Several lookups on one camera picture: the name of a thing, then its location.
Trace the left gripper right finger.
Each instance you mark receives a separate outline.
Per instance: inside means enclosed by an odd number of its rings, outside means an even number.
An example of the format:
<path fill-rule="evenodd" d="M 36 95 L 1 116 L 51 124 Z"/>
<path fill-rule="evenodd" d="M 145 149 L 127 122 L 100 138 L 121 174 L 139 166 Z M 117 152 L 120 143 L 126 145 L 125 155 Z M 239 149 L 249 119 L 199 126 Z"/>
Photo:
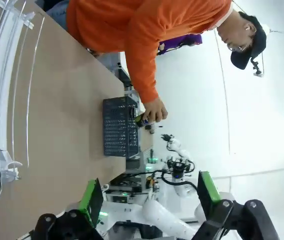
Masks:
<path fill-rule="evenodd" d="M 229 231 L 237 231 L 243 240 L 278 240 L 279 235 L 264 206 L 257 199 L 241 205 L 222 198 L 207 171 L 200 171 L 195 188 L 206 221 L 202 223 L 195 240 L 220 240 Z"/>

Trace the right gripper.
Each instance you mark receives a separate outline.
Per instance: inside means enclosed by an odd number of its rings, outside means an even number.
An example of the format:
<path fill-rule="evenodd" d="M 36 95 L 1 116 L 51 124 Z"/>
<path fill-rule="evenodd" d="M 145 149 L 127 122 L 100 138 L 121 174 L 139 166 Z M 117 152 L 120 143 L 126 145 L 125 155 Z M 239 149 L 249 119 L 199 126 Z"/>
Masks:
<path fill-rule="evenodd" d="M 173 179 L 181 179 L 184 176 L 184 173 L 190 171 L 191 164 L 187 160 L 169 160 L 168 168 L 171 171 Z"/>

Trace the person's left hand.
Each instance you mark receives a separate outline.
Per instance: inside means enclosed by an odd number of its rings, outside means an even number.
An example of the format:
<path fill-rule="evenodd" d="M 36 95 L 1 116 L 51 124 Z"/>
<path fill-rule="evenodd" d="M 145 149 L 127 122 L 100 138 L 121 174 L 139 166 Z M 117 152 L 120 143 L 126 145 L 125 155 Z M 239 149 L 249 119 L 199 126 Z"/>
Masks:
<path fill-rule="evenodd" d="M 145 108 L 143 120 L 147 120 L 148 123 L 158 123 L 165 120 L 168 116 L 168 111 L 159 97 L 153 101 L 144 103 L 143 105 Z"/>

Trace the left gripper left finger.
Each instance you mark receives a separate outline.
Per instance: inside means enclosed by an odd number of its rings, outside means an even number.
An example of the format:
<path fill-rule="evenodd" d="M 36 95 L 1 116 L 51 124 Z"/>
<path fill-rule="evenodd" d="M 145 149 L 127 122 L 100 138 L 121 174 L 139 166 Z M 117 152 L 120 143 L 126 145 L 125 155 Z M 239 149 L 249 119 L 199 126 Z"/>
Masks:
<path fill-rule="evenodd" d="M 103 193 L 99 180 L 90 180 L 79 201 L 78 207 L 57 217 L 52 213 L 41 215 L 34 230 L 33 240 L 101 240 L 96 230 Z"/>

